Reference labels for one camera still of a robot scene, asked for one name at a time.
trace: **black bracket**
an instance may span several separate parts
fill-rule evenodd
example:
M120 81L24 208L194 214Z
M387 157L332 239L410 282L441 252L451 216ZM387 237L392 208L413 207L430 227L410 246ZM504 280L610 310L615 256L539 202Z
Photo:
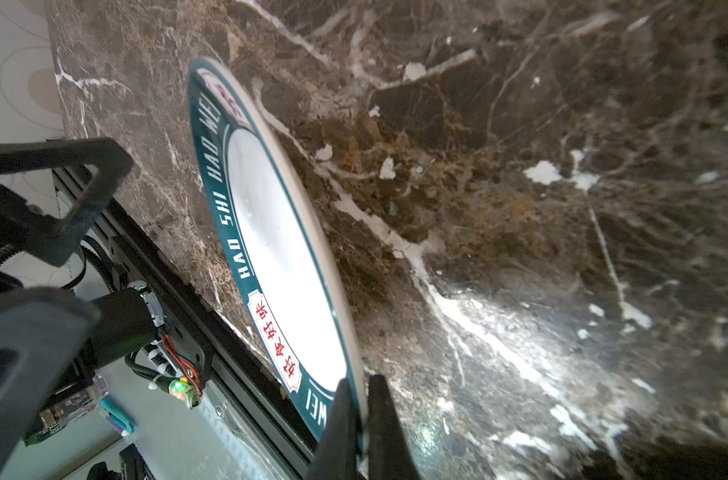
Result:
M369 377L369 480L420 480L409 455L388 382L382 375ZM340 380L329 421L321 436L305 480L354 480L356 470L357 414L348 379Z
M161 258L163 255L161 251L158 248L154 249L155 251L150 254ZM173 343L182 354L194 362L201 382L205 384L210 378L212 368L214 354L212 343L196 327L185 308L168 290L165 282L153 272L147 263L143 262L141 254L125 238L119 235L110 238L110 254L116 265L127 272L129 280L143 280L148 284L150 290L156 293L164 310L165 324Z
M98 168L63 219L34 211L24 198L0 185L0 248L13 244L48 264L65 264L133 163L132 157L109 138L0 144L0 175L84 164Z
M98 318L58 289L0 294L0 471Z

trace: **plate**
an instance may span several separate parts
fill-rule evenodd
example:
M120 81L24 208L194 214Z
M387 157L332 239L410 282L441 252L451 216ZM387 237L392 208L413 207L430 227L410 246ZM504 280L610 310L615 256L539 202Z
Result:
M191 65L196 158L236 286L290 399L316 439L338 381L361 425L361 354L340 275L305 188L234 76L211 58Z

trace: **red wire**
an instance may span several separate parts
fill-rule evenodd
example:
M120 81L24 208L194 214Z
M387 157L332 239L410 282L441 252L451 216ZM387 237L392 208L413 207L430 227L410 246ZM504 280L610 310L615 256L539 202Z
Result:
M186 376L186 378L187 378L187 379L189 379L189 380L190 380L190 382L194 384L194 386L196 387L196 390L198 391L199 395L201 395L201 388L199 388L199 384L198 384L198 382L197 382L196 380L194 380L194 379L190 378L190 376L188 375L188 373L187 373L187 372L185 371L185 366L188 366L188 368L189 368L189 369L191 370L191 372L192 372L192 373L193 373L193 374L194 374L194 375L196 376L196 378L197 378L197 379L200 379L200 378L199 378L199 374L198 374L198 373L196 372L196 369L195 369L195 368L194 368L194 367L193 367L193 366L192 366L191 364L189 364L188 362L185 362L185 361L183 361L183 360L180 360L180 358L179 358L179 357L178 357L177 355L175 355L175 351L174 351L174 348L172 348L171 342L170 342L169 344L167 344L167 342L168 342L168 341L169 341L169 337L168 337L168 336L167 336L167 337L165 337L165 338L163 338L163 339L161 339L161 344L162 344L162 346L163 346L163 347L164 347L165 349L167 349L167 351L169 352L169 354L170 354L170 355L172 355L172 358L174 358L174 359L175 359L175 361L176 361L176 362L177 362L177 363L178 363L178 364L179 364L179 365L180 365L181 367L183 367L183 368L182 368L182 370L183 370L183 375L185 375L185 376Z
M172 350L173 352L177 353L177 351L174 349L174 347L172 347L172 341L170 341L170 338L168 336L166 337L166 341L167 341L167 349ZM176 356L175 359L178 361L178 363L180 363L181 365L186 365L191 370L191 372L194 374L194 377L196 377L196 383L201 383L201 377L199 377L199 373L196 370L196 367L191 365L190 362L188 362L182 356L179 356L179 357Z

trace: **marble countertop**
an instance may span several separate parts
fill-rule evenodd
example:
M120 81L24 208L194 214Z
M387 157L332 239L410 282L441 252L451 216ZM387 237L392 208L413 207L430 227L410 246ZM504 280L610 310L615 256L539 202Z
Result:
M68 136L132 154L120 203L264 359L188 66L251 90L424 478L728 472L728 2L51 0L49 21Z

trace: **red label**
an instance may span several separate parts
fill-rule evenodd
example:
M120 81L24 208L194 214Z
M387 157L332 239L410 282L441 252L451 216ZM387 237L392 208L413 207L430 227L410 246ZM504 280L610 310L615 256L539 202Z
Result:
M276 319L273 318L273 313L270 311L263 293L255 290L250 293L249 297L250 301L246 304L246 307L250 309L250 314L257 325L257 330L260 332L260 337L262 337L268 349L268 354L273 360L273 365L279 370L286 388L290 392L297 392L300 388L302 373L295 353L286 342Z
M220 100L220 103L226 110L228 110L231 117L233 117L239 125L252 131L252 125L250 125L250 122L246 120L246 115L244 115L244 112L241 108L239 108L234 96L230 94L225 84L215 74L205 68L199 68L196 72L204 80L209 91L215 94L217 99Z

